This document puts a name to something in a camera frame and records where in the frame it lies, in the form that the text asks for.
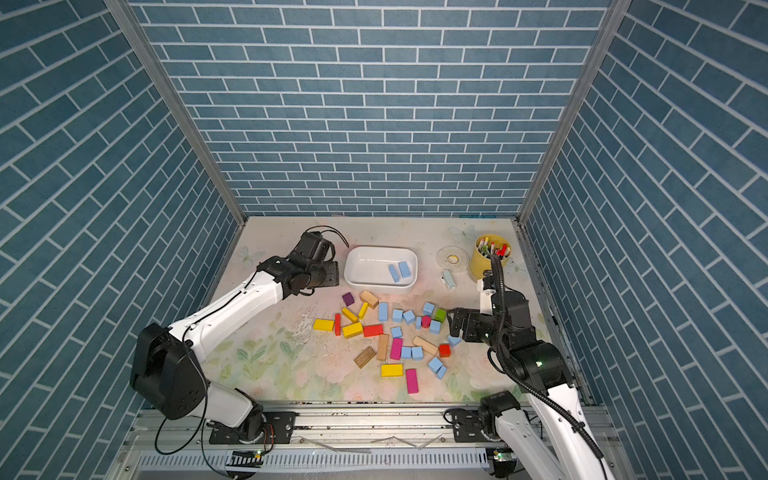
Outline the white rectangular plastic tray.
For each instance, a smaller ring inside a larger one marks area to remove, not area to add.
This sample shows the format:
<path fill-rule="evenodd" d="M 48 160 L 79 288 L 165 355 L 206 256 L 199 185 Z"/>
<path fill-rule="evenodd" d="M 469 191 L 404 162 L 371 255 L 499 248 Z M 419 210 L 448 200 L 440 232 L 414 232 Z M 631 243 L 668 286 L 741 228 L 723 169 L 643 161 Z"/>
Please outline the white rectangular plastic tray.
<path fill-rule="evenodd" d="M 412 276 L 400 277 L 394 283 L 388 266 L 398 268 L 400 261 L 407 261 Z M 405 294 L 409 293 L 418 279 L 419 260 L 414 251 L 402 247 L 358 246 L 349 251 L 344 268 L 346 282 L 358 289 L 371 292 Z"/>

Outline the blue thin block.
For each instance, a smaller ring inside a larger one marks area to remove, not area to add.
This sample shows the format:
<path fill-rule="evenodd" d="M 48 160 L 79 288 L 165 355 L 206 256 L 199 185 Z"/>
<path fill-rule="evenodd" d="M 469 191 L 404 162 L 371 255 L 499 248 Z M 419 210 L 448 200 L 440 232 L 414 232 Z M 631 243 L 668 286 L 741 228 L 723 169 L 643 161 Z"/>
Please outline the blue thin block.
<path fill-rule="evenodd" d="M 398 268 L 394 264 L 390 264 L 388 266 L 388 271 L 392 277 L 392 280 L 394 283 L 398 283 L 400 281 L 400 275 L 398 272 Z"/>

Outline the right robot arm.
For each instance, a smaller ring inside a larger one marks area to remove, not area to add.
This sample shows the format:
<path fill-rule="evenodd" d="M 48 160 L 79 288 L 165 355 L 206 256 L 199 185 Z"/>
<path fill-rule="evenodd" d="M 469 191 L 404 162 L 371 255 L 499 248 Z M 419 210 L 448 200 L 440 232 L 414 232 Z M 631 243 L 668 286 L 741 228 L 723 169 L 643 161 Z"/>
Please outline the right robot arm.
<path fill-rule="evenodd" d="M 537 338 L 529 301 L 499 287 L 480 294 L 479 309 L 448 313 L 450 333 L 483 343 L 498 370 L 528 395 L 550 443 L 536 433 L 509 391 L 484 397 L 478 409 L 483 433 L 501 440 L 533 479 L 612 479 L 560 351 Z"/>

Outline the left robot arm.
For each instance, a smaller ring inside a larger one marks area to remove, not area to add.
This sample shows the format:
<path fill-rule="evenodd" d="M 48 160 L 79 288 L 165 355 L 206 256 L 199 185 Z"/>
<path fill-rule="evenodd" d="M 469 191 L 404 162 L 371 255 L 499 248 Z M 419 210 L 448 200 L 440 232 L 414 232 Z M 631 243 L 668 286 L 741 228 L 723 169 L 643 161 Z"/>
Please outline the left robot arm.
<path fill-rule="evenodd" d="M 203 362 L 259 313 L 291 296 L 339 284 L 333 227 L 305 230 L 285 257 L 259 263 L 244 282 L 169 326 L 152 323 L 138 335 L 130 385 L 167 419 L 194 416 L 234 432 L 240 443 L 265 435 L 263 407 L 250 395 L 208 379 Z"/>

